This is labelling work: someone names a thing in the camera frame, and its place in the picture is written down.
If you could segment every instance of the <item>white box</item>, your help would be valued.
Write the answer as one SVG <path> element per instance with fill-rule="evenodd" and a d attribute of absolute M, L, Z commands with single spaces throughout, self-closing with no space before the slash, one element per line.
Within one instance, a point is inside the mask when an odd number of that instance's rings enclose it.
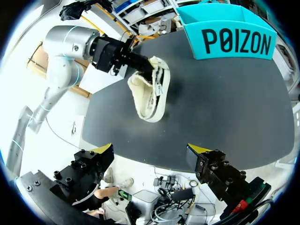
<path fill-rule="evenodd" d="M 147 190 L 142 190 L 132 195 L 132 202 L 142 212 L 141 216 L 136 221 L 137 224 L 147 224 L 148 220 L 151 219 L 151 211 L 159 197 L 160 195 Z"/>
<path fill-rule="evenodd" d="M 145 10 L 147 13 L 155 13 L 164 8 L 164 5 L 161 0 L 157 0 L 153 3 L 148 5 L 142 6 L 142 9 Z"/>
<path fill-rule="evenodd" d="M 145 13 L 140 9 L 136 8 L 124 16 L 124 19 L 127 20 L 129 23 L 134 23 L 135 21 L 143 18 Z"/>

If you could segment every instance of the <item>white sneaker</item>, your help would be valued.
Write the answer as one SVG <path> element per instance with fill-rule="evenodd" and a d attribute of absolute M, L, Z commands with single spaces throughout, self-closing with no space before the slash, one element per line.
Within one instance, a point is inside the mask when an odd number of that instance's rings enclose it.
<path fill-rule="evenodd" d="M 113 169 L 108 168 L 104 174 L 103 180 L 105 183 L 113 183 Z"/>
<path fill-rule="evenodd" d="M 128 86 L 131 89 L 138 116 L 147 122 L 155 123 L 161 120 L 165 113 L 170 69 L 165 61 L 155 56 L 149 61 L 154 67 L 152 81 L 147 81 L 136 71 L 128 79 Z"/>
<path fill-rule="evenodd" d="M 123 188 L 129 188 L 133 185 L 134 180 L 132 178 L 128 178 L 127 180 L 125 180 L 123 183 L 118 184 L 117 187 L 119 187 L 119 189 L 123 189 Z"/>

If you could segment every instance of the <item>robotic arm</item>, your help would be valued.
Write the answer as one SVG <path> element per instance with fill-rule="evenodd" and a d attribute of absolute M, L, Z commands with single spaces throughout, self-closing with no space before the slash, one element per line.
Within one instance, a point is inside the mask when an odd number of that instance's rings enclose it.
<path fill-rule="evenodd" d="M 26 106 L 21 112 L 6 165 L 13 174 L 20 175 L 26 129 L 38 133 L 56 103 L 82 80 L 83 68 L 74 59 L 89 60 L 96 69 L 106 73 L 112 69 L 114 75 L 126 64 L 143 73 L 144 77 L 152 76 L 153 67 L 148 58 L 131 52 L 134 38 L 130 36 L 124 43 L 106 35 L 100 36 L 98 30 L 78 26 L 55 26 L 48 32 L 43 48 L 49 55 L 49 88 L 35 111 Z"/>

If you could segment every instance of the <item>dark gray table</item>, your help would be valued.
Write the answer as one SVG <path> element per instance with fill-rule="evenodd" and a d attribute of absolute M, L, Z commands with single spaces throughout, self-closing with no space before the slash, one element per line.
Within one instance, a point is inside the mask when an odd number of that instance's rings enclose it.
<path fill-rule="evenodd" d="M 165 115 L 139 119 L 127 79 L 92 96 L 82 137 L 96 146 L 154 166 L 191 171 L 186 145 L 222 150 L 238 169 L 274 162 L 291 152 L 294 124 L 283 78 L 272 60 L 194 60 L 184 31 L 149 40 L 135 52 L 162 58 L 171 71 Z"/>

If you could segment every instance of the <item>cyan box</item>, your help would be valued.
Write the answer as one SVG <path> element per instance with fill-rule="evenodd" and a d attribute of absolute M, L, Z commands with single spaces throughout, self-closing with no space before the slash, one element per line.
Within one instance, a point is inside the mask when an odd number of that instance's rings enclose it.
<path fill-rule="evenodd" d="M 272 59 L 276 32 L 244 7 L 207 3 L 177 10 L 196 60 L 222 57 Z"/>

